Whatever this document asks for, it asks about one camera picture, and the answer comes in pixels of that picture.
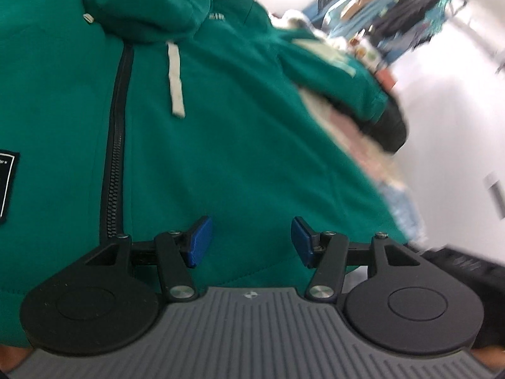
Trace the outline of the green zip hoodie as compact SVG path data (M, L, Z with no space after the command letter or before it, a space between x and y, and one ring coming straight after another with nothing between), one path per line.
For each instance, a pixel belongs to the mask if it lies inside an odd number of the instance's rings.
M302 39L255 0L1 0L4 345L28 344L25 295L115 234L141 242L209 216L199 290L304 289L296 216L406 241L299 90L366 128L388 95Z

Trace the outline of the hanging dark clothes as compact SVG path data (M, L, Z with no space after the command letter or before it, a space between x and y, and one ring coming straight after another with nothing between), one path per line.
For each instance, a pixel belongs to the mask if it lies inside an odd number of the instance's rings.
M407 33L425 18L440 0L399 0L383 16L371 24L370 41L378 45L382 40Z

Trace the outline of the patchwork checked bed quilt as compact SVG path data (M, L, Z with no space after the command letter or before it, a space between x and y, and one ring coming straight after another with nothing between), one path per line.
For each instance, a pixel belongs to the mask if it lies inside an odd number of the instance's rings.
M312 118L374 184L408 241L414 245L427 242L425 222L393 155L385 152L376 140L361 133L356 123L336 110L327 99L305 88L301 88L299 94Z

